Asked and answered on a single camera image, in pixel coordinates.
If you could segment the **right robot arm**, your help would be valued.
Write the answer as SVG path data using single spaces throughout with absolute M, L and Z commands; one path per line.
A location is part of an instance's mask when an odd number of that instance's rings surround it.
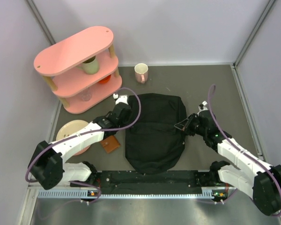
M 213 162 L 209 180 L 218 186 L 223 182 L 236 187 L 252 199 L 267 216 L 281 212 L 281 165 L 273 166 L 242 148 L 230 134 L 220 130 L 209 110 L 191 114 L 175 124 L 186 135 L 202 136 L 205 144 L 228 162 Z

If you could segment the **pink mug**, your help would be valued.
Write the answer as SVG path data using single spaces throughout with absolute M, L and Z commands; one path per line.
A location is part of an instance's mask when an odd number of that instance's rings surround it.
M 135 78 L 137 82 L 144 84 L 148 80 L 148 65 L 145 63 L 138 63 L 134 67 Z

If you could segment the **black student backpack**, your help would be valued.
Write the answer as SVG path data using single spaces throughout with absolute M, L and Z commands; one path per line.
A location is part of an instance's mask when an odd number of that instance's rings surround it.
M 185 134 L 174 127 L 187 116 L 181 97 L 148 93 L 130 96 L 128 104 L 136 123 L 126 129 L 127 161 L 142 174 L 174 167 L 185 149 Z

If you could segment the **brown leather wallet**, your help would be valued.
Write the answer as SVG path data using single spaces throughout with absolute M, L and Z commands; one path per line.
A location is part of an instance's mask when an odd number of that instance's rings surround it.
M 114 135 L 105 138 L 100 144 L 107 154 L 110 154 L 120 147 L 120 143 Z

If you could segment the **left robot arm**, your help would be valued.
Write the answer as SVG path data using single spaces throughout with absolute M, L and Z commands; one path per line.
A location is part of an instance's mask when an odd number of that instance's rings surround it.
M 59 141 L 40 142 L 30 160 L 27 174 L 31 174 L 43 189 L 60 183 L 78 181 L 92 186 L 97 180 L 96 170 L 88 162 L 68 163 L 76 153 L 98 143 L 117 131 L 125 129 L 131 114 L 127 102 L 118 102 L 105 116 L 97 117 L 87 126 Z

